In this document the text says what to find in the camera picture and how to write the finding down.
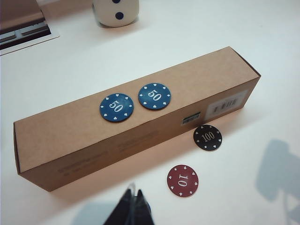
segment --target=barcode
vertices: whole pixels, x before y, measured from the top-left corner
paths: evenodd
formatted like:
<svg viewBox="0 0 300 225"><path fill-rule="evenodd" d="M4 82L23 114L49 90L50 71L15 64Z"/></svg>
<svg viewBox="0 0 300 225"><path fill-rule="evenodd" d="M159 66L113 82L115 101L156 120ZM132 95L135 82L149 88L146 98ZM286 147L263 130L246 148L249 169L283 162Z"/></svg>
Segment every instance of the barcode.
<svg viewBox="0 0 300 225"><path fill-rule="evenodd" d="M243 103L247 93L248 90L244 90L210 104L206 110L204 120L209 120L234 108L238 108Z"/></svg>
<svg viewBox="0 0 300 225"><path fill-rule="evenodd" d="M214 113L219 113L222 110L226 110L230 107L233 107L235 105L235 103L237 102L237 98L235 98L234 100L231 101L227 101L227 102L223 102L222 104L218 105L215 107L214 109Z"/></svg>
<svg viewBox="0 0 300 225"><path fill-rule="evenodd" d="M186 117L182 120L181 124L183 125L183 124L186 124L186 123L188 123L192 120L196 120L196 119L199 118L199 115L200 115L200 112L197 112L194 115L188 116L188 117Z"/></svg>

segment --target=white die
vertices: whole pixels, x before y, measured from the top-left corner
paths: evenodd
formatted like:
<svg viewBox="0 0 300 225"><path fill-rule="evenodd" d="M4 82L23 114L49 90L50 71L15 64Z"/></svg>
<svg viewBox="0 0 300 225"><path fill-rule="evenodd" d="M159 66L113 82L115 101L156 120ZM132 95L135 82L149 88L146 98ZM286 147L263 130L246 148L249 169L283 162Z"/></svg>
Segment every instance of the white die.
<svg viewBox="0 0 300 225"><path fill-rule="evenodd" d="M109 27L130 24L139 14L139 0L93 0L98 21Z"/></svg>

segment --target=number 50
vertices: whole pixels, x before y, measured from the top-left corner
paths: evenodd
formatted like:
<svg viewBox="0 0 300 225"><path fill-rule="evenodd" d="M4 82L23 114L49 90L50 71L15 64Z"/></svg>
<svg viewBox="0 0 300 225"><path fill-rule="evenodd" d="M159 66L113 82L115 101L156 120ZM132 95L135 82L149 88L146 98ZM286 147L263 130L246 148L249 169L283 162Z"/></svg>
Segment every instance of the number 50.
<svg viewBox="0 0 300 225"><path fill-rule="evenodd" d="M158 93L158 92L156 90L153 90L148 93L148 96L151 98L153 97L154 101L158 101L161 98L161 94L155 94L155 93Z"/></svg>

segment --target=cardboard box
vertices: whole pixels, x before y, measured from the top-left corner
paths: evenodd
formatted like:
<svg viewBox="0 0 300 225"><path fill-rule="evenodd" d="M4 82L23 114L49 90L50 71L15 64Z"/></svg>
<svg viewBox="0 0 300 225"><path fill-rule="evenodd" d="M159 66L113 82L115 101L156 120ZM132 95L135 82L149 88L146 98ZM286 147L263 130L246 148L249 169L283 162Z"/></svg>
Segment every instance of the cardboard box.
<svg viewBox="0 0 300 225"><path fill-rule="evenodd" d="M142 150L242 108L260 75L227 47L14 123L18 174L52 191ZM171 93L158 111L138 92L162 83ZM129 95L133 114L113 123L99 113L113 93Z"/></svg>

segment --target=label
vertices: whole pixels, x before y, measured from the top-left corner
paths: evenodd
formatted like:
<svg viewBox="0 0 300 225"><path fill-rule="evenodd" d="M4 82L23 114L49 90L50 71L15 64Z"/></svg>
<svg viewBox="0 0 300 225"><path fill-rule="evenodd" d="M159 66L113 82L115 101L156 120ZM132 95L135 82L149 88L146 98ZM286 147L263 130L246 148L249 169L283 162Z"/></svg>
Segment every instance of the label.
<svg viewBox="0 0 300 225"><path fill-rule="evenodd" d="M223 98L217 102L210 104L207 108L204 120L209 120L210 118L219 116L225 112L240 107L247 93L248 90L244 90L235 95Z"/></svg>

